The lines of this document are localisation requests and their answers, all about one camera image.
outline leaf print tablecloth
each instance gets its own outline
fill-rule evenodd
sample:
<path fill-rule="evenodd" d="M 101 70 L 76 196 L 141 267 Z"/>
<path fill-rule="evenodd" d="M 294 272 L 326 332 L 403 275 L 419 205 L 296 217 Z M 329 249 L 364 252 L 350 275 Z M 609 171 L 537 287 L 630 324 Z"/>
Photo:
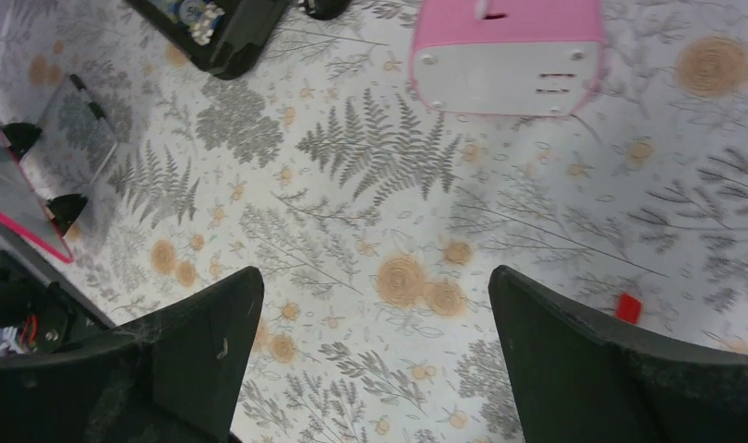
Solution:
<path fill-rule="evenodd" d="M 508 264 L 641 325 L 748 353 L 748 0 L 606 1 L 566 119 L 428 111 L 417 0 L 291 8 L 256 69 L 199 72 L 119 0 L 14 0 L 0 117 L 76 72 L 124 144 L 53 263 L 115 321 L 236 269 L 266 279 L 233 430 L 248 442 L 522 441 L 487 294 Z M 111 143 L 62 97 L 25 165 L 50 197 Z"/>

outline black round object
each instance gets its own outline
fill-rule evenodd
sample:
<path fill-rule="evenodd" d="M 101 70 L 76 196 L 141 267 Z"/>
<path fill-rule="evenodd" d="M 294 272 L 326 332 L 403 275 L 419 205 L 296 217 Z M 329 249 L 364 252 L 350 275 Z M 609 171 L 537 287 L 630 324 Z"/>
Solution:
<path fill-rule="evenodd" d="M 333 20 L 342 15 L 352 0 L 298 0 L 298 9 L 317 20 Z"/>

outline pink container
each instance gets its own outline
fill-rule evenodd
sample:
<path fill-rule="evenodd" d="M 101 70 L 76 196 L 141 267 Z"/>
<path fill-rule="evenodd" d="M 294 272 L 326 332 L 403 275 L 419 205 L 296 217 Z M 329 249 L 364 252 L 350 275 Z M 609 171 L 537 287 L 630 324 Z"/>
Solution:
<path fill-rule="evenodd" d="M 599 0 L 424 0 L 409 72 L 427 106 L 566 115 L 599 82 Z"/>

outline red block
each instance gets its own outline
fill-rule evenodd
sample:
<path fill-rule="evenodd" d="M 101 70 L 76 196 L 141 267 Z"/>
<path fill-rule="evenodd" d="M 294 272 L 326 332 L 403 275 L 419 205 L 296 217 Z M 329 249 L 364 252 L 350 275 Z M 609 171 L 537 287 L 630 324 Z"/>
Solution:
<path fill-rule="evenodd" d="M 642 308 L 643 304 L 637 298 L 632 297 L 628 293 L 621 293 L 619 305 L 616 307 L 616 314 L 614 316 L 619 320 L 637 325 Z"/>

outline black tray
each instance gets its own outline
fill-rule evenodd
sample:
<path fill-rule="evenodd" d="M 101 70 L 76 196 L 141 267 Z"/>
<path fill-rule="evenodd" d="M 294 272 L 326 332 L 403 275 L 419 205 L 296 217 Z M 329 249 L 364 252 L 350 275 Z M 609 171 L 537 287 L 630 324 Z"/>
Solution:
<path fill-rule="evenodd" d="M 291 0 L 214 0 L 224 10 L 211 43 L 200 46 L 149 0 L 126 0 L 202 71 L 222 80 L 241 77 L 259 54 Z"/>

